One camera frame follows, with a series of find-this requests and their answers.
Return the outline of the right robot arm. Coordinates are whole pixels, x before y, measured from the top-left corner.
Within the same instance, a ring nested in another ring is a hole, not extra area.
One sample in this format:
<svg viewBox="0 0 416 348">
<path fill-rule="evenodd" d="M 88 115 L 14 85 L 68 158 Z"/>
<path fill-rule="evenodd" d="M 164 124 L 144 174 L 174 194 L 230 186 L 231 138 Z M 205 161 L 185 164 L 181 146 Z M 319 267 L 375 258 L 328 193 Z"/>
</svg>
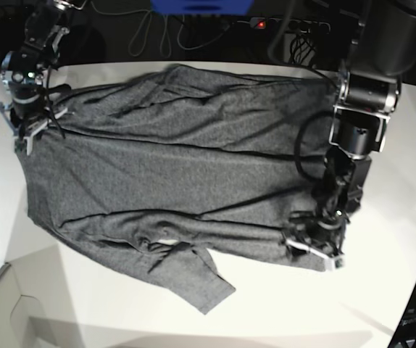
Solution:
<svg viewBox="0 0 416 348">
<path fill-rule="evenodd" d="M 86 1 L 42 1 L 25 23 L 20 48 L 10 51 L 1 63 L 1 81 L 11 102 L 0 101 L 0 113 L 13 132 L 14 146 L 30 152 L 33 139 L 49 125 L 60 131 L 51 94 L 70 89 L 50 89 L 51 71 L 58 67 L 59 43 L 69 34 L 66 13 L 80 11 Z"/>
</svg>

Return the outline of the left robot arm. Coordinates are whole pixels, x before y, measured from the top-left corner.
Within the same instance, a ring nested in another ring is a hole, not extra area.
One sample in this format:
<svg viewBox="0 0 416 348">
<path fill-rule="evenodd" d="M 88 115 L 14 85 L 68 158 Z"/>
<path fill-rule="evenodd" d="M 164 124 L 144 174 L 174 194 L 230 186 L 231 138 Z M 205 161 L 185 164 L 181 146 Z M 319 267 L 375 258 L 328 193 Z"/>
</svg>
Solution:
<svg viewBox="0 0 416 348">
<path fill-rule="evenodd" d="M 305 125 L 294 143 L 294 163 L 313 185 L 315 206 L 288 216 L 283 243 L 292 262 L 315 260 L 326 271 L 344 266 L 346 227 L 360 207 L 370 154 L 383 150 L 402 76 L 415 62 L 416 1 L 369 1 L 334 83 L 330 148 L 320 177 L 306 173 L 301 164 Z"/>
</svg>

